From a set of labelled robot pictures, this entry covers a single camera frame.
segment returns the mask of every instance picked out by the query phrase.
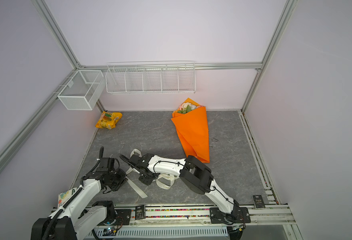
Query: wire shelf basket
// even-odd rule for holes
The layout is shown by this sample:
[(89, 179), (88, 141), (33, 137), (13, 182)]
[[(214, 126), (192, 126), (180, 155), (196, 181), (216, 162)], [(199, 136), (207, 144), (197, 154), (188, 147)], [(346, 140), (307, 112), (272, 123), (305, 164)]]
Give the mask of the wire shelf basket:
[(110, 94), (196, 92), (194, 62), (108, 66), (105, 81)]
[(92, 110), (104, 88), (102, 71), (77, 70), (58, 98), (68, 110)]

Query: flower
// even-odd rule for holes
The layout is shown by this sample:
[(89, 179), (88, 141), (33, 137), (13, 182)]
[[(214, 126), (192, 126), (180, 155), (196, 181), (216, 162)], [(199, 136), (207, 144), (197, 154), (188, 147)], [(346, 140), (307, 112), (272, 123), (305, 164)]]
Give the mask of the flower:
[(188, 105), (191, 106), (192, 103), (183, 103), (181, 104), (181, 108), (187, 108)]

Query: snack package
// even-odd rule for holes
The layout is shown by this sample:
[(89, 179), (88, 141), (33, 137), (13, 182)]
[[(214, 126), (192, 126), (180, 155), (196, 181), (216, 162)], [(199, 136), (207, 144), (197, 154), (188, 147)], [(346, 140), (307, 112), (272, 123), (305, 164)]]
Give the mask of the snack package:
[(60, 208), (60, 206), (64, 205), (65, 202), (67, 202), (67, 200), (70, 199), (72, 197), (72, 195), (75, 194), (76, 191), (77, 191), (77, 187), (59, 194), (58, 208)]
[(120, 120), (123, 115), (121, 113), (108, 113), (103, 112), (99, 121), (97, 121), (96, 127), (112, 129), (116, 127), (116, 123)]

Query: black mounting plate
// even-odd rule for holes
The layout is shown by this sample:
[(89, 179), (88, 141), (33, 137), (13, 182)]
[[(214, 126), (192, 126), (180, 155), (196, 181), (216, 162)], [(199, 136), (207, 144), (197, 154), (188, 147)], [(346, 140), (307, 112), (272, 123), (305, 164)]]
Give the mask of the black mounting plate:
[(141, 176), (139, 177), (139, 181), (149, 186), (153, 182), (153, 178), (148, 175), (141, 174)]
[[(112, 223), (112, 225), (114, 226), (120, 226), (121, 225), (121, 221), (123, 221), (123, 225), (129, 225), (129, 221), (131, 219), (131, 209), (115, 209), (115, 211), (117, 212), (116, 215), (116, 221), (114, 223)], [(99, 226), (106, 226), (103, 222), (99, 223)]]
[[(240, 214), (245, 218), (245, 223), (250, 223), (250, 217), (249, 217), (249, 211), (246, 207), (240, 207), (240, 209), (238, 210), (240, 212)], [(226, 214), (221, 212), (218, 207), (211, 207), (209, 209), (209, 213), (210, 213), (210, 222), (211, 223), (223, 223), (223, 222), (228, 222), (230, 223), (231, 220), (228, 219), (228, 221), (225, 220), (225, 216)], [(238, 219), (235, 220), (234, 223), (243, 223), (244, 220), (239, 217)]]

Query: gray tabletop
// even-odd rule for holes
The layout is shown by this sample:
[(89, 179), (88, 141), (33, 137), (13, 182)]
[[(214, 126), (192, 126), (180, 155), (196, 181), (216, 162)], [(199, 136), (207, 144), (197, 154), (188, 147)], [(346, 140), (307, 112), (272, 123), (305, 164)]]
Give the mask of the gray tabletop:
[[(98, 152), (104, 146), (104, 157), (119, 158), (120, 154), (129, 157), (137, 148), (144, 155), (153, 153), (161, 157), (181, 159), (185, 153), (171, 121), (172, 112), (143, 111), (122, 112), (123, 117), (114, 129), (99, 129), (77, 177), (85, 175), (95, 165)], [(208, 111), (210, 163), (217, 184), (239, 204), (253, 204), (252, 195), (262, 194), (265, 203), (267, 196), (262, 185), (255, 161), (237, 111)], [(129, 166), (120, 160), (124, 171)], [(97, 194), (90, 203), (99, 200), (112, 200), (114, 204), (212, 204), (205, 195), (189, 190), (177, 179), (169, 189), (161, 189), (155, 183), (146, 186), (139, 175), (131, 172), (127, 176), (148, 197), (141, 198), (128, 183), (117, 192)]]

